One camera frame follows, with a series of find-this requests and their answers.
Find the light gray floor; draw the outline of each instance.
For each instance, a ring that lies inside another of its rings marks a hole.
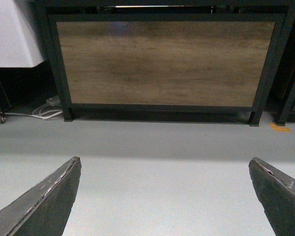
[[[291,133],[269,126],[13,117],[0,125],[0,209],[72,156],[82,175],[65,236],[274,236],[248,171],[295,178]]]

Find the wood grain texture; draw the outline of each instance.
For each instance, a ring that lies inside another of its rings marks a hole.
[[[57,27],[72,103],[251,107],[274,23]]]

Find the caster wheel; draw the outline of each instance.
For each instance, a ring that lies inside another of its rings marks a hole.
[[[6,116],[0,115],[0,124],[3,124],[6,122]]]

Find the metal table frame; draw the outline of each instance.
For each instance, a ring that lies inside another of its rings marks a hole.
[[[295,19],[295,0],[36,0],[40,25],[43,31],[44,42],[48,51],[54,78],[61,100],[64,120],[72,121],[72,109],[121,109],[140,111],[174,111],[174,112],[251,112],[249,124],[258,126],[266,105],[266,101],[280,63],[291,26]],[[282,7],[282,12],[260,12],[254,14],[202,14],[202,13],[162,13],[162,14],[88,14],[87,8],[108,7],[116,5],[188,5],[188,6],[267,6]],[[78,14],[61,14],[63,7],[81,9]],[[56,22],[71,21],[271,21],[275,27],[265,64],[252,107],[223,107],[223,106],[188,106],[188,105],[140,105],[140,104],[74,104],[71,102],[62,53],[59,43]]]

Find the dark metal frame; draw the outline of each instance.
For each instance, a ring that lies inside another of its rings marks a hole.
[[[295,79],[289,84],[274,119],[274,122],[280,126],[284,126],[287,121],[295,122]]]
[[[279,100],[274,122],[280,126],[287,121],[295,122],[295,20],[272,90],[273,97]]]
[[[266,105],[266,100],[273,83],[276,70],[282,57],[291,25],[295,18],[295,0],[172,0],[172,1],[138,1],[138,0],[36,0],[44,41],[47,46],[55,81],[59,90],[59,97],[63,106],[64,120],[72,121],[72,109],[119,109],[119,110],[144,110],[144,111],[178,111],[178,112],[235,112],[250,111],[249,124],[258,126],[261,114]],[[104,7],[115,5],[193,5],[193,6],[289,6],[286,13],[259,13],[259,14],[47,14],[47,9],[52,7]],[[266,55],[264,68],[252,107],[222,107],[222,106],[188,106],[188,105],[133,105],[133,104],[73,104],[70,99],[68,84],[60,48],[56,22],[72,21],[264,21],[275,22],[272,39]]]

